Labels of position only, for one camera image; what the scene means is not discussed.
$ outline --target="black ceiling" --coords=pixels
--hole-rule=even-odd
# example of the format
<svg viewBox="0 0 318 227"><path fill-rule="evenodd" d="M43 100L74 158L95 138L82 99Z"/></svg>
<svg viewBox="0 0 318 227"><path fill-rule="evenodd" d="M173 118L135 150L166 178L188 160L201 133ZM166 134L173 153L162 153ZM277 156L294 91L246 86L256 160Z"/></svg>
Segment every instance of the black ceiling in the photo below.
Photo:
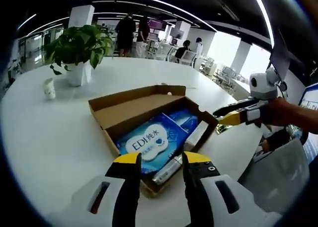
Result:
<svg viewBox="0 0 318 227"><path fill-rule="evenodd" d="M72 7L84 4L92 4L95 12L128 12L146 14L160 19L176 19L165 12L151 9L149 7L137 4L99 2L98 0L24 0L25 13L22 13L20 22L33 14L37 16L25 24L20 30L18 36L24 36L35 28L69 16ZM119 0L143 3L149 6L161 8L188 20L191 20L201 26L202 29L211 30L205 24L197 21L193 17L171 8L167 5L149 0ZM256 0L161 0L173 4L183 10L186 10L202 20L217 21L226 24L239 26L250 31L256 32L266 38L269 38L267 27L262 16L261 10ZM315 68L313 60L318 61L318 37L316 29L312 26L310 18L304 9L295 2L295 0L262 0L268 12L272 27L279 28L286 41L288 49L304 63L303 67L294 68L294 73L307 82L309 74ZM222 26L215 26L219 31L225 31L237 36L237 31ZM271 46L253 36L240 34L244 40L256 43L270 50Z"/></svg>

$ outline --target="small white cup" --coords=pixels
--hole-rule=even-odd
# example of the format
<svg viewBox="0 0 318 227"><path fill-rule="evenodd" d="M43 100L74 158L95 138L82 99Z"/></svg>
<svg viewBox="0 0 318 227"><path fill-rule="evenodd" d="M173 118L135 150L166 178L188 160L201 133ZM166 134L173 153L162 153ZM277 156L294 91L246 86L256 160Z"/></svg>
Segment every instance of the small white cup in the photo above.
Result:
<svg viewBox="0 0 318 227"><path fill-rule="evenodd" d="M43 90L47 99L55 99L55 89L53 78L46 79L43 82Z"/></svg>

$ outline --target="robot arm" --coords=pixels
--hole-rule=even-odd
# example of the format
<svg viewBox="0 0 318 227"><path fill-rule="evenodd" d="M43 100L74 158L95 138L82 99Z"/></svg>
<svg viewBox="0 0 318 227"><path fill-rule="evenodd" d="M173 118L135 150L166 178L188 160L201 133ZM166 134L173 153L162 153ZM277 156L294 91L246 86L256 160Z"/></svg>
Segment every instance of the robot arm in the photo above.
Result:
<svg viewBox="0 0 318 227"><path fill-rule="evenodd" d="M105 176L76 191L70 205L61 213L51 214L49 222L60 227L134 227L140 178L141 154L122 155Z"/></svg>
<svg viewBox="0 0 318 227"><path fill-rule="evenodd" d="M267 111L268 100L277 97L277 83L279 76L273 68L266 73L252 74L250 76L250 96L246 100L223 107L213 113L216 117L222 117L219 124L238 125L251 124L256 119L267 123L270 114Z"/></svg>
<svg viewBox="0 0 318 227"><path fill-rule="evenodd" d="M281 216L258 207L253 195L227 175L220 175L204 155L182 154L185 196L192 227L268 227ZM76 191L62 212L48 217L59 227L134 227L141 179L141 154L114 160L105 176Z"/></svg>
<svg viewBox="0 0 318 227"><path fill-rule="evenodd" d="M192 227L269 227L281 218L264 212L251 192L228 175L220 175L208 157L185 151L182 158Z"/></svg>

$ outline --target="blue package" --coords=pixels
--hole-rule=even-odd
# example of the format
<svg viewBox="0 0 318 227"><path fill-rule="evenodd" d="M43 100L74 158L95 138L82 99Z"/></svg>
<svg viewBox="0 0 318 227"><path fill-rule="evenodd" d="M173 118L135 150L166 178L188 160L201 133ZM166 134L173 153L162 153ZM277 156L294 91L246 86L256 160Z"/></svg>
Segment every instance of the blue package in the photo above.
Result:
<svg viewBox="0 0 318 227"><path fill-rule="evenodd" d="M186 132L191 134L198 126L198 117L193 115L188 109L182 109L167 114L169 118L177 123Z"/></svg>
<svg viewBox="0 0 318 227"><path fill-rule="evenodd" d="M142 174L159 171L183 145L189 133L159 114L115 141L120 154L141 152Z"/></svg>

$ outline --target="white table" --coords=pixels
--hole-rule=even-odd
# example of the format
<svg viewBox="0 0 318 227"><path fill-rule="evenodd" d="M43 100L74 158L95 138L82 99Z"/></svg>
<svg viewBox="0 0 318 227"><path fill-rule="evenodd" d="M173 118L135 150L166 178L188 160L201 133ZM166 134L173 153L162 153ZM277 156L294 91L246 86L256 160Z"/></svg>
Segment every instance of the white table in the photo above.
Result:
<svg viewBox="0 0 318 227"><path fill-rule="evenodd" d="M42 83L55 77L57 98L45 99ZM69 87L48 66L17 78L2 100L1 128L5 153L18 184L42 216L61 211L72 194L114 157L93 118L88 100L165 82L185 85L200 110L214 110L235 100L210 79L188 66L137 58L106 58L87 86ZM219 172L238 179L250 162L262 131L254 125L213 134L200 150ZM185 226L190 223L180 172L155 199L141 195L136 226Z"/></svg>
<svg viewBox="0 0 318 227"><path fill-rule="evenodd" d="M249 84L245 84L239 80L231 79L231 83L234 84L233 97L236 100L247 99L250 94Z"/></svg>

